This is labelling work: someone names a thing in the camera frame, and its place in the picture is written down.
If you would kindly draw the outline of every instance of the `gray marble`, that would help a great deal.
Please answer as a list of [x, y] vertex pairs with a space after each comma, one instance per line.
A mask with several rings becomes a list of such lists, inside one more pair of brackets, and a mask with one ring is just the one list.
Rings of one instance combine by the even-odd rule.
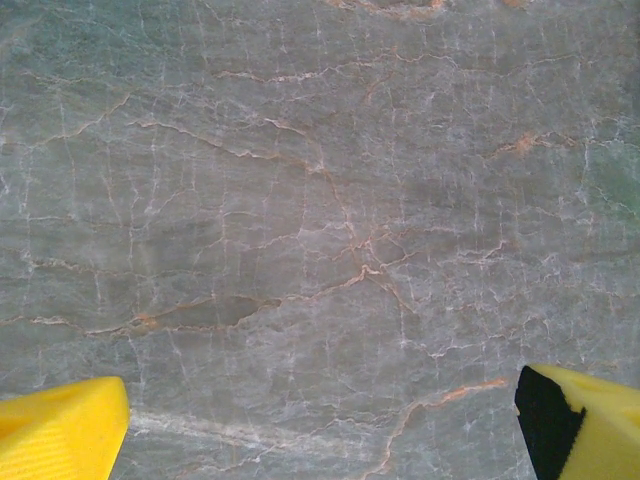
[[527, 362], [640, 386], [635, 0], [0, 5], [0, 394], [112, 479], [533, 479]]

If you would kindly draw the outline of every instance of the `black strip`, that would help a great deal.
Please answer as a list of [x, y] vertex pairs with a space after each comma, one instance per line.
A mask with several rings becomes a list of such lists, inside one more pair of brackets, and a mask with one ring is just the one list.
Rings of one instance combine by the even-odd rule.
[[538, 480], [559, 480], [586, 409], [569, 407], [560, 385], [529, 366], [520, 373], [516, 390], [518, 422]]

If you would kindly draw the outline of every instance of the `stone texture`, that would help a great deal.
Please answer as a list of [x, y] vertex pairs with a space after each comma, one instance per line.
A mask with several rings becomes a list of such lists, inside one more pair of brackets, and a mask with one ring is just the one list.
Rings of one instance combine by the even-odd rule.
[[640, 386], [634, 0], [0, 6], [0, 394], [114, 479], [532, 479], [519, 369]]

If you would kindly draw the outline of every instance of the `yellow textured surface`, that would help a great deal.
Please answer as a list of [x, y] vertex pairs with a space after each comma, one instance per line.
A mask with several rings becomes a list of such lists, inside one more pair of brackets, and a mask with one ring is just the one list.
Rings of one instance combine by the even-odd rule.
[[587, 409], [560, 479], [640, 479], [640, 391], [550, 365], [531, 368], [560, 385], [573, 411]]
[[106, 480], [128, 425], [127, 394], [118, 377], [0, 402], [0, 476]]

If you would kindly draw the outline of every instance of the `yellow object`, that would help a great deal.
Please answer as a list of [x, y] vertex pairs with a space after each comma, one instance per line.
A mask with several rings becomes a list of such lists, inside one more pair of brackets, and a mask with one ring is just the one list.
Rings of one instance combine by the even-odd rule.
[[0, 479], [107, 480], [128, 425], [118, 377], [0, 402]]
[[529, 365], [515, 400], [539, 480], [640, 479], [639, 390]]

